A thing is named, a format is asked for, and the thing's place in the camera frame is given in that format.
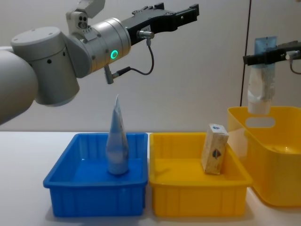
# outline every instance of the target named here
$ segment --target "blue plastic bin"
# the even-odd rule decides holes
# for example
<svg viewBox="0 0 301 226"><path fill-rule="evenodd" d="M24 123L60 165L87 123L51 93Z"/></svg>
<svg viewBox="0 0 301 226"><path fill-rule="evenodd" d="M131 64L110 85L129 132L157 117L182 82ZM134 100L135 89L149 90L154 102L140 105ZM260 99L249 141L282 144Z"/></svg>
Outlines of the blue plastic bin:
<svg viewBox="0 0 301 226"><path fill-rule="evenodd" d="M148 135L127 134L129 171L107 172L107 133L77 134L43 181L56 217L134 216L145 207Z"/></svg>

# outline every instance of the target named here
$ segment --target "white table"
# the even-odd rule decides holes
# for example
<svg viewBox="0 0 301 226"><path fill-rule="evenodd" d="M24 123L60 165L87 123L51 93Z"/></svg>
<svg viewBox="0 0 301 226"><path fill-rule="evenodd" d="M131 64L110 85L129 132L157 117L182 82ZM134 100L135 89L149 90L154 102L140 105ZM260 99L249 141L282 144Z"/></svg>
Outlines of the white table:
<svg viewBox="0 0 301 226"><path fill-rule="evenodd" d="M141 217L55 218L42 181L76 133L0 132L0 225L2 226L300 226L301 209L263 205L251 189L241 218L161 219L151 211L150 188Z"/></svg>

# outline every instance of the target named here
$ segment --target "yellow plastic bin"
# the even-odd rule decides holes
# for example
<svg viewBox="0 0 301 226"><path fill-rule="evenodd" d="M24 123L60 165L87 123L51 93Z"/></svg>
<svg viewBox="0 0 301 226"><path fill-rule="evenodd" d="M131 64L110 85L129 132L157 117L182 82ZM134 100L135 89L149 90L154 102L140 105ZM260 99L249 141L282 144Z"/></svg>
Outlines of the yellow plastic bin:
<svg viewBox="0 0 301 226"><path fill-rule="evenodd" d="M159 217L224 217L244 214L252 179L227 145L221 175L201 166L205 133L150 136L149 181Z"/></svg>
<svg viewBox="0 0 301 226"><path fill-rule="evenodd" d="M253 188L262 201L300 207L301 110L272 107L264 116L275 120L272 127L248 127L246 121L254 117L264 119L249 114L246 107L229 108L228 143L253 178Z"/></svg>

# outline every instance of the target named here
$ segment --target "green indicator light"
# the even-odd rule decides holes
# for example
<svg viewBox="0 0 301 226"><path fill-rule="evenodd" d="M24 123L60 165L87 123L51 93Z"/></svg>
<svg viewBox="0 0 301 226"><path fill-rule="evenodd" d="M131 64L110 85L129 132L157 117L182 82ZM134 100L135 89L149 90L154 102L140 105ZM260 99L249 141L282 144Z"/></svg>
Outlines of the green indicator light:
<svg viewBox="0 0 301 226"><path fill-rule="evenodd" d="M111 52L111 59L115 59L118 56L118 51L117 50L113 50Z"/></svg>

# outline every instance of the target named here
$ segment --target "cable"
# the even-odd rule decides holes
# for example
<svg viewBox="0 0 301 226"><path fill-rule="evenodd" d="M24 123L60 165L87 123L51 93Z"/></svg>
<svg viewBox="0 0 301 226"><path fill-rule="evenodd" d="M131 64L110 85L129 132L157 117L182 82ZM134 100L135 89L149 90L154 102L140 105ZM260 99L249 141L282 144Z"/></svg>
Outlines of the cable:
<svg viewBox="0 0 301 226"><path fill-rule="evenodd" d="M290 68L291 68L291 71L295 74L301 74L300 72L296 72L294 69L293 69L293 60L290 60Z"/></svg>
<svg viewBox="0 0 301 226"><path fill-rule="evenodd" d="M153 52L152 52L152 50L151 50L151 47L148 46L148 48L149 48L149 50L150 50L150 55L151 55L151 69L150 69L150 71L147 72L147 73L143 73L143 72L141 72L141 71L139 71L139 70L137 70L137 69L131 67L131 70L132 70L132 71L138 72L138 73L140 73L140 74L142 74L142 75L149 75L149 74L152 73L152 71L154 70L154 66L155 66L155 59L154 59L154 54L153 54Z"/></svg>

